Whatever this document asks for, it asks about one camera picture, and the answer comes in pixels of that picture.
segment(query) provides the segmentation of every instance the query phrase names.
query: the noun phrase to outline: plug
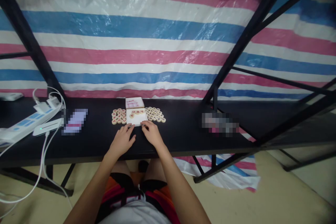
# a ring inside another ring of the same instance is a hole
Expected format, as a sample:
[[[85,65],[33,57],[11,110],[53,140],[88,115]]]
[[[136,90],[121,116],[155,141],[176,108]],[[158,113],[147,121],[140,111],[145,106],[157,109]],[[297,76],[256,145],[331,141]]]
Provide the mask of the plug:
[[[46,113],[48,110],[50,110],[50,107],[45,102],[39,102],[34,106],[34,109],[39,113]]]
[[[48,104],[50,105],[50,107],[52,107],[53,109],[56,109],[60,106],[60,102],[57,99],[57,97],[55,96],[51,96],[49,95],[49,99],[47,100]]]

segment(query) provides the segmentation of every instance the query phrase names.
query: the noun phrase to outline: hand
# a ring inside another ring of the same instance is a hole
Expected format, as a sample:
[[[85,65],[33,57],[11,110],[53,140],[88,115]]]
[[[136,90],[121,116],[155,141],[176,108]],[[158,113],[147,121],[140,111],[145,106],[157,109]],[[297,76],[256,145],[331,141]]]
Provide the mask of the hand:
[[[148,142],[154,145],[155,149],[161,148],[165,145],[156,124],[152,121],[142,121],[141,124],[145,125],[142,125],[142,131],[144,132]]]
[[[126,153],[128,149],[135,142],[135,135],[130,140],[131,133],[134,129],[134,124],[132,127],[128,128],[132,124],[126,124],[122,126],[116,133],[116,136],[111,143],[110,149],[108,150],[106,155],[113,155],[119,158],[122,154]]]

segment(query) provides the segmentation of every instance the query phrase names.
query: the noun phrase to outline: tiled floor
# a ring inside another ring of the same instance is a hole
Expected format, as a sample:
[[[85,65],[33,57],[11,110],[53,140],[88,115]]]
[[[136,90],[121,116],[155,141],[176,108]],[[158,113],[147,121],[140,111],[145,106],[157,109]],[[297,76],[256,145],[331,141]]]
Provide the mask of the tiled floor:
[[[256,193],[247,190],[226,190],[212,186],[208,182],[194,184],[188,182],[204,206],[211,222],[215,223],[331,223],[335,208],[307,187],[291,173],[283,171],[279,163],[267,152],[256,155],[261,182]],[[129,161],[131,170],[136,167]],[[95,173],[98,163],[77,164],[67,184],[74,188],[70,198],[75,204],[89,180]],[[60,183],[69,165],[54,166],[54,178]],[[29,167],[38,171],[38,167]],[[25,195],[31,186],[0,176],[0,191],[7,194]],[[67,200],[37,188],[23,202],[18,204],[2,224],[16,223],[62,223],[69,213]]]

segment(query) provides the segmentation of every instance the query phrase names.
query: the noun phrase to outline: white cable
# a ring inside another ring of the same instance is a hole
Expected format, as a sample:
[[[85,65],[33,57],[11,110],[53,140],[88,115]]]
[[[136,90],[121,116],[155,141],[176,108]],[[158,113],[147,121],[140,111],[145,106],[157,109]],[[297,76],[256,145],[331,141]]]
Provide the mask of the white cable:
[[[26,196],[22,197],[21,199],[18,199],[18,200],[15,200],[15,201],[7,201],[7,200],[4,200],[4,199],[1,199],[1,198],[0,198],[0,202],[2,202],[2,203],[6,203],[6,204],[18,203],[18,202],[24,200],[25,198],[27,198],[27,197],[28,197],[28,196],[35,190],[35,188],[36,188],[36,186],[37,186],[37,184],[39,183],[40,178],[41,178],[44,149],[45,149],[45,147],[46,147],[46,142],[47,142],[47,138],[48,138],[48,136],[49,136],[49,133],[50,133],[50,132],[48,131],[48,132],[45,134],[46,136],[45,136],[45,139],[44,139],[44,143],[43,143],[43,147],[42,147],[42,154],[41,154],[40,171],[39,171],[39,173],[38,173],[37,181],[36,181],[35,185],[33,186],[32,190],[31,190]]]
[[[4,194],[4,193],[2,193],[2,192],[0,192],[0,194],[1,194],[2,196],[14,196],[14,197],[17,197],[17,198],[21,198],[21,197],[16,196],[16,195],[12,195],[12,194]],[[14,208],[15,208],[17,205],[18,205],[18,203],[15,203],[14,206],[13,206],[11,209],[9,209],[4,215],[2,215],[2,216],[0,217],[0,219],[4,218],[4,217],[7,216],[10,212],[12,212],[12,211],[14,210]]]
[[[48,88],[51,88],[51,89],[54,89],[54,90],[57,91],[57,92],[51,92],[51,93],[57,93],[57,94],[59,94],[60,97],[61,97],[61,99],[62,99],[62,100],[61,100],[61,103],[63,103],[63,104],[64,104],[64,108],[66,108],[67,106],[66,106],[66,104],[65,104],[64,98],[63,98],[63,96],[61,95],[61,93],[60,93],[57,89],[55,89],[55,88],[53,88],[53,87],[49,87],[49,86],[48,86]],[[37,89],[34,89],[34,90],[33,90],[33,99],[34,99],[34,101],[35,101],[36,103],[38,103],[38,102],[39,102],[39,101],[38,101],[38,98],[35,96],[35,91],[36,91],[36,90],[37,90]],[[56,131],[55,131],[55,133],[52,135],[52,137],[51,137],[51,139],[50,139],[50,141],[49,141],[49,143],[48,143],[48,145],[47,145],[46,148],[45,148],[45,146],[46,146],[47,138],[48,138],[50,132],[48,131],[48,132],[45,134],[46,136],[45,136],[45,140],[44,140],[44,144],[43,144],[43,148],[42,148],[42,154],[41,154],[40,171],[39,171],[39,174],[38,174],[38,179],[37,179],[37,181],[36,181],[34,187],[32,188],[32,190],[31,190],[25,197],[23,197],[23,198],[21,198],[21,199],[19,199],[19,200],[16,200],[16,201],[6,201],[6,200],[3,200],[3,199],[0,199],[0,202],[2,202],[2,203],[6,203],[6,204],[13,204],[13,203],[18,203],[18,202],[24,200],[25,198],[27,198],[27,197],[34,191],[34,189],[36,188],[37,184],[39,183],[40,178],[41,178],[41,171],[43,170],[43,173],[44,173],[46,179],[49,180],[49,181],[50,181],[51,183],[53,183],[54,185],[58,186],[58,187],[64,192],[64,194],[65,194],[65,196],[67,197],[67,200],[68,200],[68,202],[69,202],[69,204],[70,204],[70,207],[72,208],[72,204],[71,204],[71,202],[70,202],[70,198],[69,198],[69,196],[67,195],[66,191],[64,190],[63,187],[61,187],[61,186],[58,185],[55,181],[53,181],[51,178],[48,177],[48,175],[47,175],[47,173],[46,173],[45,164],[44,164],[44,162],[45,162],[45,158],[46,158],[45,156],[46,156],[47,149],[48,149],[48,147],[49,147],[49,145],[50,145],[52,139],[54,138],[55,134],[57,133],[58,129],[60,128],[60,126],[61,126],[61,122],[62,122],[62,121],[60,121],[60,123],[59,123],[59,125],[58,125],[58,127],[57,127],[57,129],[56,129]],[[1,157],[7,150],[9,150],[15,143],[12,143],[12,144],[11,144],[10,146],[8,146],[2,153],[0,153],[0,157]],[[12,208],[11,208],[5,215],[4,215],[4,216],[6,216],[7,214],[9,214],[15,207],[16,207],[16,205],[13,206],[13,207],[12,207]]]
[[[64,98],[63,98],[63,96],[60,94],[60,92],[59,92],[57,89],[53,88],[53,87],[48,87],[48,88],[52,88],[52,89],[54,89],[54,90],[57,91],[57,92],[51,92],[51,93],[57,93],[57,94],[59,94],[60,97],[61,97],[61,103],[63,103],[63,104],[64,104],[64,108],[66,108],[67,106],[66,106],[65,101],[64,101]],[[59,122],[59,124],[58,124],[58,126],[57,126],[57,129],[56,129],[56,131],[54,132],[54,134],[52,135],[52,137],[50,138],[50,141],[49,141],[49,143],[47,144],[46,150],[45,150],[45,152],[44,152],[44,156],[43,156],[43,173],[44,173],[44,175],[45,175],[45,177],[46,177],[47,180],[49,180],[49,181],[50,181],[51,183],[53,183],[54,185],[58,186],[58,187],[64,192],[64,194],[65,194],[65,196],[66,196],[66,198],[67,198],[67,200],[68,200],[68,203],[69,203],[69,205],[70,205],[70,207],[71,207],[71,209],[72,209],[72,204],[71,204],[71,202],[70,202],[70,198],[69,198],[68,194],[66,193],[66,191],[64,190],[63,187],[61,187],[59,184],[57,184],[55,181],[53,181],[51,178],[48,177],[48,175],[47,175],[47,173],[46,173],[46,167],[45,167],[45,164],[44,164],[45,159],[46,159],[45,156],[46,156],[47,150],[48,150],[48,148],[49,148],[49,145],[50,145],[51,141],[53,140],[54,136],[56,135],[58,129],[60,128],[61,123],[62,123],[62,121]]]

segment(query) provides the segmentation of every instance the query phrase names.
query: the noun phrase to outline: person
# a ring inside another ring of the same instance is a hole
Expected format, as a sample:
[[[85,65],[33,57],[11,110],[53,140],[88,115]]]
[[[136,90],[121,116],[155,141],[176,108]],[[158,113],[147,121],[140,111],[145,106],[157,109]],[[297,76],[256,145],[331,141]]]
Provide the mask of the person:
[[[139,187],[133,184],[126,162],[118,161],[135,142],[135,135],[130,140],[134,125],[126,124],[117,131],[98,170],[64,224],[210,223],[164,144],[158,126],[152,121],[141,124],[160,159],[150,161]]]

